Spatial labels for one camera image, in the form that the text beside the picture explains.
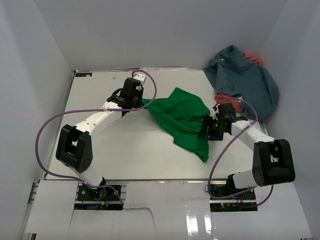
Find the green polo shirt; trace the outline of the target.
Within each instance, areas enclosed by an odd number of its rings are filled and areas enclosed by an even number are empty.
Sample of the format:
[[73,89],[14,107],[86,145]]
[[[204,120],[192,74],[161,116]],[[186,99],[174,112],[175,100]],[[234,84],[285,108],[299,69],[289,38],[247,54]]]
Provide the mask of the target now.
[[143,98],[142,104],[158,125],[173,137],[173,143],[193,154],[203,163],[209,159],[207,137],[198,137],[204,117],[211,111],[202,99],[176,87],[167,98]]

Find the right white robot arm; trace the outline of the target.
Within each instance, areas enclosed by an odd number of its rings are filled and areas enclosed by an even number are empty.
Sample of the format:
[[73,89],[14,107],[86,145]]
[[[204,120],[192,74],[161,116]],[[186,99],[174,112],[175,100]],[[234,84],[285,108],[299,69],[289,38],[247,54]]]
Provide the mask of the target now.
[[275,139],[254,127],[244,116],[237,116],[231,103],[214,107],[215,117],[206,115],[199,138],[222,141],[224,134],[233,136],[231,142],[241,140],[253,153],[250,170],[231,174],[224,185],[208,183],[207,191],[212,200],[236,200],[257,187],[291,183],[296,179],[290,143]]

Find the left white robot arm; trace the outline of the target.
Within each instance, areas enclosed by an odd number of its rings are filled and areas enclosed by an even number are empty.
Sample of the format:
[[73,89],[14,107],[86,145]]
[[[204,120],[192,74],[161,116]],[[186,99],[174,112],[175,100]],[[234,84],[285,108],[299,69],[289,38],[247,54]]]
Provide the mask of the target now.
[[78,178],[90,185],[88,193],[99,200],[105,196],[105,179],[95,170],[92,138],[99,135],[128,110],[142,105],[146,75],[138,73],[124,81],[98,111],[76,125],[64,125],[60,131],[55,157],[70,168]]

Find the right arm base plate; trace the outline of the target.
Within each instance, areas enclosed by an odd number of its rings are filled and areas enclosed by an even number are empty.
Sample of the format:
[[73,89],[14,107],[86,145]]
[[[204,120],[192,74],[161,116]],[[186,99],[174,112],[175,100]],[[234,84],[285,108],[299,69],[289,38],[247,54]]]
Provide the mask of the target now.
[[[210,192],[216,197],[224,197],[230,194],[236,194],[240,190],[227,191],[226,184],[211,184]],[[233,196],[228,199],[210,199],[210,211],[212,213],[230,213],[230,212],[255,212],[258,210],[256,206],[256,195],[255,192],[249,191],[237,196]]]

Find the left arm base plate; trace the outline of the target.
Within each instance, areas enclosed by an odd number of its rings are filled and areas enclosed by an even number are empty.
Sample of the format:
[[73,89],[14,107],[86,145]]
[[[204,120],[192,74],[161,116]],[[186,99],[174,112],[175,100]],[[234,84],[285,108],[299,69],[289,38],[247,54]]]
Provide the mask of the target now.
[[121,185],[112,185],[114,188],[105,188],[100,195],[90,190],[84,185],[80,185],[77,190],[74,203],[75,210],[99,210],[99,211],[121,211],[123,204],[119,196],[122,195]]

